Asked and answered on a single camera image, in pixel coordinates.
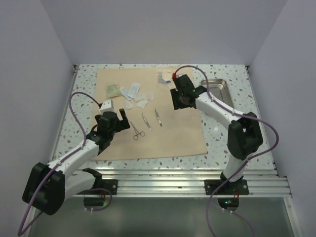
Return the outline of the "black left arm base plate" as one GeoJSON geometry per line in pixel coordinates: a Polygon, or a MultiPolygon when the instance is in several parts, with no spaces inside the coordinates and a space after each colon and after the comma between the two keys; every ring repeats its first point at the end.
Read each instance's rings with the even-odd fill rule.
{"type": "Polygon", "coordinates": [[[107,189],[112,195],[117,194],[118,189],[118,180],[117,179],[102,179],[100,181],[99,187],[107,189]]]}

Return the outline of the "steel surgical forceps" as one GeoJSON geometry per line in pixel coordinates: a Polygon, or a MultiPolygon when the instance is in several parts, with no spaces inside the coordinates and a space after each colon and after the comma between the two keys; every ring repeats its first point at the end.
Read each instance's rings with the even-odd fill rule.
{"type": "Polygon", "coordinates": [[[144,137],[146,134],[144,131],[139,131],[135,125],[133,124],[132,121],[129,121],[130,125],[132,126],[132,128],[134,129],[135,135],[133,136],[133,139],[135,141],[137,141],[139,139],[139,137],[144,137]]]}

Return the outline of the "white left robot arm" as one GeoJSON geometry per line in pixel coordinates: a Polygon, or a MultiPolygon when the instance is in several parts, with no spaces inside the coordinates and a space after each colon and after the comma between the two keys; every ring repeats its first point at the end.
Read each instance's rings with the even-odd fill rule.
{"type": "Polygon", "coordinates": [[[106,194],[98,171],[91,168],[85,168],[80,173],[76,171],[87,160],[103,153],[116,133],[130,128],[124,109],[119,110],[119,115],[115,112],[96,115],[97,124],[85,136],[82,144],[48,164],[37,163],[31,170],[22,200],[47,215],[53,215],[65,200],[76,194],[106,194]]]}

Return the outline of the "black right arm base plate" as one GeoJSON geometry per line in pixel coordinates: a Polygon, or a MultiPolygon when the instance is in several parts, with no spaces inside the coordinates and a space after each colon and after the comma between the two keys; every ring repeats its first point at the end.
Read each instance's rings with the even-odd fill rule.
{"type": "MultiPolygon", "coordinates": [[[[214,190],[216,190],[221,184],[223,183],[222,180],[204,180],[204,189],[206,195],[211,195],[214,190]]],[[[236,182],[228,182],[223,185],[215,195],[248,195],[249,189],[247,181],[241,179],[236,182]]]]}

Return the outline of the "curved tip steel tweezers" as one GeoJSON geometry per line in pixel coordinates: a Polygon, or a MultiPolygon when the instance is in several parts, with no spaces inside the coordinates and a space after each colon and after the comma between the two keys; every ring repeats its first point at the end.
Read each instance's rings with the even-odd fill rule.
{"type": "Polygon", "coordinates": [[[144,122],[145,122],[146,126],[148,127],[148,129],[149,129],[149,130],[152,130],[152,128],[151,128],[151,126],[150,126],[150,124],[149,124],[148,120],[146,119],[146,117],[144,116],[144,114],[143,114],[143,113],[142,113],[142,118],[143,118],[143,120],[144,120],[144,122]]]}

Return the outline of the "stainless steel tray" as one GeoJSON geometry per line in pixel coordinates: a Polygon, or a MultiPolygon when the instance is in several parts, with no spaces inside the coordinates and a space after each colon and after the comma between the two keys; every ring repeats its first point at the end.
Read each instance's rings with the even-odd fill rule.
{"type": "Polygon", "coordinates": [[[228,84],[224,79],[209,79],[210,92],[220,101],[234,108],[234,104],[228,89],[228,84]]]}

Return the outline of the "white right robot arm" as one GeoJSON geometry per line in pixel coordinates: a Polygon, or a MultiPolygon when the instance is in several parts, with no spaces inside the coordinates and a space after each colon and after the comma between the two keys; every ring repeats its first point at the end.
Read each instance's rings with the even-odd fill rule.
{"type": "Polygon", "coordinates": [[[239,111],[217,99],[204,86],[194,87],[187,74],[179,77],[174,73],[172,80],[175,88],[170,91],[175,110],[194,108],[214,118],[228,131],[227,147],[230,152],[229,161],[222,172],[220,188],[222,192],[231,194],[237,189],[237,181],[242,178],[245,160],[255,153],[263,144],[263,136],[253,112],[246,118],[237,116],[239,111]]]}

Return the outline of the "green yellow packet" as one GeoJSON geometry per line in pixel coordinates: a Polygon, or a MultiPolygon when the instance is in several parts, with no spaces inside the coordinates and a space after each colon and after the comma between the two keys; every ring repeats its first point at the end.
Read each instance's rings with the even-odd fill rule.
{"type": "Polygon", "coordinates": [[[113,98],[120,96],[120,89],[117,84],[110,84],[107,86],[107,96],[108,98],[113,98]]]}

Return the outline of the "beige cloth mat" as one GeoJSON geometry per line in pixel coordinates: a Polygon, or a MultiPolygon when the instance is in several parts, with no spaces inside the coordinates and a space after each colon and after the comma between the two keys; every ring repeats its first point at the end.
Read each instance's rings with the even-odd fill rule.
{"type": "Polygon", "coordinates": [[[134,129],[121,131],[114,135],[110,146],[96,160],[124,160],[143,158],[170,158],[206,154],[200,113],[193,108],[174,110],[170,90],[174,83],[158,83],[158,71],[175,72],[176,66],[158,68],[99,69],[94,97],[103,102],[107,99],[106,89],[110,84],[130,89],[133,83],[141,84],[140,93],[154,92],[154,101],[149,101],[144,109],[137,107],[126,110],[128,120],[132,121],[145,136],[133,139],[134,129]],[[159,125],[155,108],[160,116],[159,125]],[[152,130],[146,126],[142,113],[152,130]]]}

